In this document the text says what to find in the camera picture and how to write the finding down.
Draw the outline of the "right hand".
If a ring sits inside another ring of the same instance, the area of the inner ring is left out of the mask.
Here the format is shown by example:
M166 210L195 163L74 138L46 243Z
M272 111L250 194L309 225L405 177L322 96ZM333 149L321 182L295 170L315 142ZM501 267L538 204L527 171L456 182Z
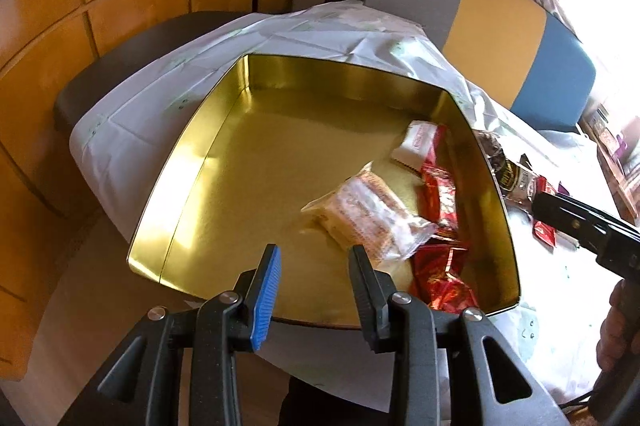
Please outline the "right hand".
M611 372L616 362L630 349L633 354L640 351L639 334L635 334L631 340L624 338L627 321L620 312L620 299L622 299L625 281L620 280L614 287L610 296L610 310L600 327L600 339L597 343L597 362L603 372Z

